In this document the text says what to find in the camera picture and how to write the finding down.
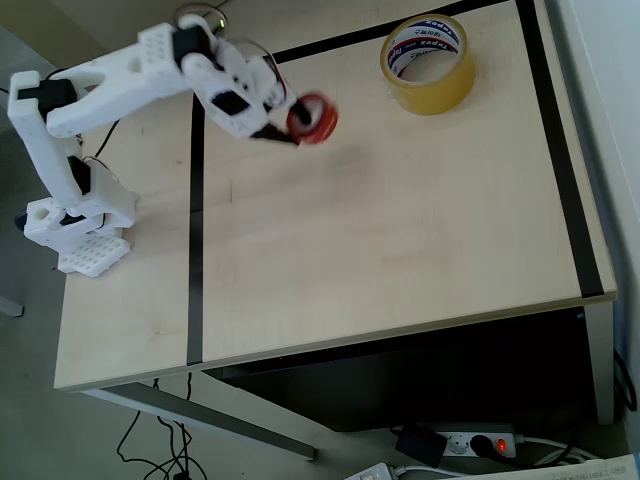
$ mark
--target wall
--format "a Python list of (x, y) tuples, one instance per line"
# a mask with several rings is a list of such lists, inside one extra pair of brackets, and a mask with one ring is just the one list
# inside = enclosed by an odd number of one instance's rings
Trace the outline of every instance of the wall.
[(3, 0), (0, 23), (59, 67), (83, 63), (106, 53), (90, 33), (49, 0)]
[[(53, 65), (29, 48), (19, 38), (0, 26), (0, 87), (9, 89), (11, 75), (25, 70), (37, 70), (46, 75)], [(0, 92), (0, 105), (7, 108), (7, 95)], [(0, 113), (0, 132), (13, 129), (6, 114)]]
[[(574, 116), (611, 251), (620, 299), (616, 345), (640, 388), (640, 2), (547, 0), (566, 47)], [(631, 451), (640, 451), (640, 413), (627, 413)]]

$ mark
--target black cable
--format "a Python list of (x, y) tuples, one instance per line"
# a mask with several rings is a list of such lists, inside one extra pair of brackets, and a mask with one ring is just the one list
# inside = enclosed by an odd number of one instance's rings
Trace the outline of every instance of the black cable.
[[(202, 469), (202, 467), (200, 466), (200, 464), (199, 464), (198, 462), (196, 462), (193, 458), (190, 458), (189, 460), (191, 461), (191, 463), (195, 464), (195, 466), (196, 466), (196, 467), (198, 467), (198, 469), (200, 470), (200, 473), (202, 473), (202, 476), (204, 477), (204, 480), (208, 480), (208, 479), (207, 479), (207, 474), (206, 474), (206, 473), (204, 473), (204, 470)], [(157, 471), (158, 471), (158, 469), (162, 469), (161, 467), (164, 467), (165, 465), (167, 465), (168, 463), (171, 463), (171, 462), (173, 462), (173, 459), (171, 459), (171, 460), (167, 460), (166, 462), (161, 463), (160, 465), (158, 465), (158, 468), (154, 468), (154, 469), (153, 469), (153, 470), (151, 470), (149, 473), (147, 473), (147, 474), (144, 476), (144, 478), (143, 478), (142, 480), (147, 480), (147, 478), (149, 478), (149, 476), (150, 476), (152, 473), (157, 472)]]
[(129, 463), (129, 462), (146, 463), (147, 465), (151, 465), (152, 467), (154, 467), (156, 470), (162, 470), (165, 473), (165, 475), (168, 475), (167, 471), (164, 468), (162, 468), (160, 465), (156, 464), (156, 463), (153, 463), (153, 462), (151, 462), (149, 460), (145, 460), (144, 458), (124, 458), (124, 455), (122, 455), (122, 453), (120, 452), (120, 449), (122, 448), (122, 445), (124, 444), (125, 440), (129, 436), (129, 434), (131, 433), (131, 430), (133, 429), (134, 425), (138, 421), (138, 418), (140, 418), (140, 413), (141, 413), (140, 411), (138, 411), (138, 413), (136, 413), (136, 416), (133, 419), (133, 422), (131, 422), (131, 425), (129, 425), (129, 428), (127, 429), (126, 433), (122, 437), (122, 440), (120, 440), (120, 443), (118, 443), (118, 447), (116, 448), (116, 453), (118, 454), (118, 456), (122, 459), (122, 461), (124, 463)]
[[(187, 400), (191, 400), (191, 378), (193, 374), (189, 372), (189, 376), (187, 377)], [(184, 468), (187, 471), (187, 475), (189, 475), (189, 453), (187, 451), (187, 429), (184, 428), (184, 423), (180, 424), (180, 429), (182, 430), (182, 449), (184, 450)]]
[[(191, 435), (189, 435), (189, 440), (187, 441), (187, 445), (191, 443), (191, 440), (192, 440), (192, 437), (191, 437)], [(180, 450), (180, 452), (178, 453), (178, 456), (177, 456), (176, 458), (184, 458), (183, 453), (184, 453), (184, 447), (182, 448), (182, 450)], [(159, 470), (159, 468), (160, 468), (160, 467), (164, 467), (165, 465), (167, 465), (167, 464), (169, 464), (169, 463), (171, 463), (171, 462), (174, 462), (174, 464), (173, 464), (173, 465), (171, 465), (171, 467), (169, 468), (169, 470), (167, 470), (167, 472), (165, 473), (165, 477), (164, 477), (164, 478), (167, 478), (167, 477), (168, 477), (168, 475), (171, 473), (171, 469), (172, 469), (172, 468), (173, 468), (173, 466), (175, 465), (175, 460), (174, 460), (173, 458), (170, 458), (170, 459), (169, 459), (169, 460), (167, 460), (166, 462), (161, 463), (160, 465), (158, 465), (157, 467), (155, 467), (153, 470), (150, 470), (150, 471), (149, 471), (149, 472), (144, 476), (144, 479), (143, 479), (143, 480), (146, 480), (146, 479), (149, 477), (149, 475), (151, 475), (151, 474), (153, 474), (153, 473), (157, 472), (157, 471)]]
[(58, 68), (57, 70), (54, 70), (53, 72), (51, 72), (49, 75), (47, 75), (44, 79), (45, 80), (49, 80), (52, 76), (54, 76), (56, 73), (60, 73), (60, 72), (64, 72), (65, 70), (68, 70), (67, 68)]
[[(159, 379), (157, 378), (153, 379), (153, 388), (155, 388), (156, 390), (160, 390), (158, 381)], [(186, 473), (185, 469), (182, 467), (182, 464), (178, 461), (178, 456), (176, 455), (176, 450), (173, 446), (173, 427), (168, 423), (164, 422), (160, 417), (156, 417), (156, 418), (158, 419), (158, 422), (160, 422), (160, 425), (163, 425), (169, 429), (169, 448), (171, 450), (171, 459), (174, 461), (174, 464), (175, 463), (178, 464), (178, 467), (180, 467), (180, 470), (182, 471), (182, 473)], [(168, 477), (169, 472), (171, 471), (171, 468), (169, 469), (168, 472), (165, 472), (166, 477)]]
[(627, 408), (630, 411), (635, 412), (638, 409), (638, 399), (636, 398), (636, 389), (633, 385), (633, 381), (631, 380), (631, 375), (629, 375), (629, 370), (627, 370), (627, 366), (624, 364), (624, 360), (622, 360), (622, 357), (620, 356), (617, 350), (613, 351), (613, 358), (615, 359), (616, 364), (620, 368), (620, 372), (622, 373), (622, 378), (627, 387), (626, 390), (629, 391), (629, 396), (627, 396), (625, 387), (622, 385), (622, 383), (620, 383), (620, 380), (618, 380), (617, 378), (614, 378), (613, 380), (613, 386), (614, 386), (615, 392), (622, 399), (622, 401), (627, 406)]
[(102, 150), (104, 150), (104, 147), (107, 146), (107, 142), (109, 141), (109, 138), (111, 138), (111, 134), (113, 133), (115, 128), (118, 126), (118, 123), (120, 123), (120, 120), (116, 120), (115, 122), (113, 122), (113, 125), (111, 125), (111, 128), (109, 129), (109, 133), (107, 133), (107, 136), (102, 141), (102, 145), (100, 145), (100, 148), (98, 149), (98, 153), (96, 153), (94, 157), (100, 156), (100, 154), (102, 153)]
[(469, 442), (469, 446), (471, 447), (471, 450), (473, 450), (475, 454), (481, 458), (489, 458), (495, 462), (501, 463), (503, 465), (509, 465), (510, 467), (514, 467), (514, 468), (534, 469), (534, 468), (554, 467), (558, 465), (558, 463), (560, 463), (562, 460), (564, 460), (567, 457), (567, 455), (571, 453), (571, 450), (576, 446), (576, 441), (578, 440), (578, 434), (580, 433), (580, 429), (582, 428), (582, 422), (584, 420), (584, 417), (585, 415), (583, 415), (578, 420), (578, 423), (576, 424), (575, 428), (573, 429), (573, 432), (571, 433), (571, 438), (567, 442), (567, 447), (562, 451), (562, 453), (556, 458), (554, 458), (553, 460), (551, 460), (550, 462), (543, 463), (540, 465), (520, 464), (515, 460), (504, 457), (503, 455), (501, 455), (495, 450), (495, 448), (493, 447), (493, 442), (488, 437), (485, 437), (484, 435), (476, 435), (475, 437), (473, 437), (471, 439), (471, 442)]

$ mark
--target wire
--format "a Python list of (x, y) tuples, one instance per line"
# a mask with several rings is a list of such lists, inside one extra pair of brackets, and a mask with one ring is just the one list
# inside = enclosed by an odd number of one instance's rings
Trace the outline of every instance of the wire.
[[(180, 455), (178, 456), (178, 458), (184, 458), (184, 455)], [(196, 467), (198, 467), (198, 469), (200, 470), (200, 473), (202, 473), (202, 476), (204, 477), (204, 480), (207, 480), (207, 474), (204, 473), (204, 470), (202, 469), (202, 467), (200, 466), (200, 464), (198, 462), (196, 462), (193, 458), (189, 458), (189, 460), (191, 461), (191, 463), (195, 464)], [(165, 465), (167, 465), (168, 463), (173, 462), (173, 459), (171, 460), (167, 460), (164, 463), (161, 463), (160, 465), (158, 465), (158, 468), (161, 469), (161, 467), (164, 467)], [(149, 478), (149, 476), (155, 472), (158, 471), (158, 468), (154, 468), (153, 470), (151, 470), (149, 473), (147, 473), (144, 478), (142, 480), (147, 480), (147, 478)]]
[[(154, 378), (153, 379), (153, 388), (155, 388), (156, 390), (160, 390), (160, 386), (158, 385), (159, 379), (158, 378)], [(166, 423), (165, 421), (163, 421), (160, 417), (156, 417), (158, 419), (158, 422), (160, 422), (160, 425), (167, 427), (169, 429), (169, 449), (171, 450), (171, 459), (174, 461), (174, 464), (177, 463), (178, 467), (180, 468), (180, 470), (182, 471), (182, 473), (185, 473), (185, 469), (182, 467), (182, 464), (178, 461), (178, 456), (176, 455), (176, 451), (175, 448), (173, 446), (173, 427)]]
[(413, 466), (408, 466), (408, 467), (397, 467), (395, 469), (395, 474), (399, 477), (400, 475), (404, 475), (407, 472), (412, 472), (412, 471), (417, 471), (417, 470), (423, 470), (423, 471), (426, 471), (426, 472), (433, 472), (433, 473), (441, 473), (442, 475), (449, 475), (450, 477), (467, 477), (467, 476), (469, 476), (468, 473), (453, 472), (453, 471), (450, 471), (450, 470), (443, 470), (442, 468), (424, 467), (422, 465), (413, 465)]
[(613, 351), (613, 358), (615, 359), (618, 367), (620, 368), (620, 372), (622, 373), (622, 378), (624, 379), (624, 383), (627, 386), (627, 390), (629, 390), (629, 396), (627, 397), (627, 392), (625, 388), (620, 383), (620, 380), (617, 378), (613, 381), (613, 386), (615, 392), (622, 399), (627, 408), (635, 412), (638, 409), (638, 399), (636, 398), (636, 389), (633, 386), (633, 381), (631, 380), (631, 375), (629, 375), (629, 370), (627, 370), (627, 366), (624, 364), (622, 357), (618, 353), (617, 350)]
[(173, 24), (177, 27), (180, 17), (186, 15), (187, 13), (195, 13), (196, 15), (200, 15), (202, 18), (206, 18), (210, 13), (215, 13), (221, 19), (220, 26), (212, 32), (215, 35), (220, 30), (226, 28), (229, 25), (229, 18), (222, 10), (220, 10), (220, 7), (230, 1), (231, 0), (224, 0), (215, 6), (211, 5), (210, 3), (201, 2), (186, 3), (176, 8), (176, 10), (173, 12)]
[(122, 461), (124, 463), (129, 463), (129, 462), (140, 462), (140, 463), (146, 463), (147, 465), (151, 465), (152, 467), (154, 467), (156, 470), (162, 470), (165, 474), (165, 476), (168, 476), (168, 473), (165, 469), (163, 469), (160, 465), (153, 463), (149, 460), (145, 460), (144, 458), (124, 458), (124, 455), (120, 452), (120, 449), (122, 448), (122, 445), (124, 444), (125, 440), (127, 439), (127, 437), (129, 436), (129, 434), (131, 433), (131, 430), (133, 429), (133, 427), (135, 426), (136, 422), (138, 421), (138, 418), (140, 418), (140, 411), (138, 410), (138, 413), (136, 413), (135, 418), (133, 419), (133, 422), (131, 422), (131, 425), (129, 425), (129, 428), (127, 429), (127, 431), (125, 432), (124, 436), (122, 437), (122, 440), (120, 440), (120, 443), (118, 443), (118, 447), (116, 448), (116, 453), (118, 454), (118, 456), (122, 459)]
[[(583, 415), (580, 418), (580, 420), (576, 423), (576, 426), (573, 429), (573, 432), (571, 433), (571, 438), (569, 439), (569, 442), (566, 444), (560, 444), (560, 446), (565, 445), (566, 448), (562, 450), (562, 452), (560, 452), (560, 454), (555, 459), (547, 463), (536, 463), (533, 465), (531, 464), (527, 465), (527, 464), (520, 464), (510, 458), (504, 457), (500, 453), (496, 452), (496, 450), (493, 447), (493, 442), (489, 440), (489, 438), (485, 437), (484, 435), (476, 435), (475, 437), (473, 437), (471, 439), (471, 442), (469, 442), (469, 446), (476, 453), (476, 455), (478, 455), (481, 458), (489, 458), (495, 462), (501, 463), (503, 465), (509, 465), (514, 468), (527, 469), (527, 468), (554, 467), (556, 465), (560, 465), (560, 462), (564, 461), (564, 459), (567, 458), (567, 456), (571, 453), (571, 450), (575, 447), (576, 440), (578, 439), (578, 434), (580, 433), (580, 429), (582, 427), (584, 416), (585, 415)], [(525, 438), (528, 438), (530, 440), (531, 439), (544, 440), (546, 444), (550, 444), (550, 442), (553, 442), (553, 440), (547, 441), (546, 439), (540, 439), (537, 437), (521, 437), (521, 438), (523, 440)]]
[[(549, 455), (546, 455), (542, 457), (540, 460), (538, 460), (534, 465), (542, 465), (551, 460), (555, 460), (558, 456), (560, 456), (562, 452), (563, 450), (556, 450), (555, 452), (551, 452)], [(568, 454), (565, 458), (572, 458), (574, 460), (577, 460), (580, 463), (584, 463), (588, 460), (584, 458), (582, 455), (574, 455), (573, 453)]]
[(102, 141), (102, 145), (100, 145), (100, 148), (98, 149), (98, 153), (94, 155), (94, 158), (99, 157), (100, 154), (102, 153), (102, 150), (104, 150), (104, 147), (107, 146), (107, 142), (109, 141), (109, 138), (111, 138), (111, 134), (113, 133), (115, 128), (118, 126), (118, 123), (120, 123), (120, 120), (116, 120), (115, 122), (113, 122), (113, 125), (111, 125), (111, 128), (109, 129), (109, 133), (107, 133), (107, 136)]
[[(191, 379), (193, 378), (193, 374), (189, 372), (189, 376), (187, 377), (187, 400), (191, 400)], [(184, 428), (184, 423), (180, 423), (180, 430), (182, 430), (182, 450), (184, 450), (184, 467), (187, 473), (189, 472), (189, 453), (187, 451), (187, 429)]]
[(45, 77), (45, 80), (49, 80), (51, 77), (53, 77), (56, 73), (60, 73), (60, 72), (64, 72), (65, 70), (69, 70), (68, 68), (58, 68), (57, 70), (54, 70), (53, 72), (51, 72), (49, 75), (47, 75)]
[[(555, 440), (548, 440), (546, 438), (538, 438), (538, 437), (526, 437), (526, 436), (523, 436), (522, 437), (522, 442), (518, 442), (518, 443), (541, 443), (542, 445), (550, 445), (552, 447), (559, 447), (559, 448), (563, 448), (563, 449), (566, 449), (569, 446), (566, 443), (556, 442)], [(578, 453), (578, 454), (582, 455), (583, 457), (586, 457), (586, 458), (588, 458), (590, 460), (598, 460), (600, 458), (600, 457), (594, 455), (593, 453), (589, 453), (586, 450), (583, 450), (583, 449), (578, 448), (578, 447), (571, 447), (571, 452)]]

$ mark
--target clear tape roll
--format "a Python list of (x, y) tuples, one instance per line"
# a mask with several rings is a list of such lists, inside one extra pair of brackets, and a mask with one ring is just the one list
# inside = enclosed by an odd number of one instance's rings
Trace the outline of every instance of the clear tape roll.
[[(449, 51), (457, 58), (440, 78), (413, 82), (401, 78), (417, 57)], [(446, 112), (469, 94), (476, 67), (462, 25), (444, 15), (419, 15), (398, 26), (380, 51), (380, 67), (389, 88), (402, 108), (420, 115)]]

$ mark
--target table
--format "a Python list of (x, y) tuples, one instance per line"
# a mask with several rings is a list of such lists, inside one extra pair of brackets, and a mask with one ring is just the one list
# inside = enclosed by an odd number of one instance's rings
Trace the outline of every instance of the table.
[[(389, 97), (378, 54), (399, 19), (432, 9), (465, 27), (478, 75), (461, 105), (420, 117)], [(544, 3), (245, 0), (227, 13), (291, 85), (336, 101), (338, 127), (313, 148), (239, 141), (189, 95), (124, 119), (102, 160), (140, 195), (133, 249), (97, 279), (67, 277), (55, 388), (311, 458), (135, 382), (584, 305), (610, 423), (616, 284)]]

